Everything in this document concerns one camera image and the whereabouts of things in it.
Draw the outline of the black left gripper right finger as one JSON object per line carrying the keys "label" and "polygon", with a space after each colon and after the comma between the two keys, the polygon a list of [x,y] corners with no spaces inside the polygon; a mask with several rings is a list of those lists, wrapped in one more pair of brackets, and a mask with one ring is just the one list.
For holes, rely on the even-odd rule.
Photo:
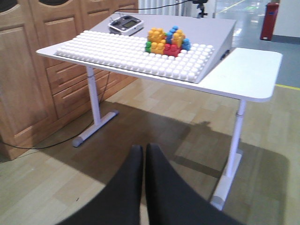
{"label": "black left gripper right finger", "polygon": [[151,225],[238,225],[198,195],[155,143],[146,147],[145,191]]}

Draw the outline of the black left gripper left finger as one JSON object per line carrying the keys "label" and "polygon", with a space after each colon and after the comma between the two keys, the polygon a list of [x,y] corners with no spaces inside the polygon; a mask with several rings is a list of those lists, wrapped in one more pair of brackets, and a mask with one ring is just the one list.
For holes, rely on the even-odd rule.
{"label": "black left gripper left finger", "polygon": [[143,182],[143,148],[133,145],[108,184],[60,225],[139,225]]}

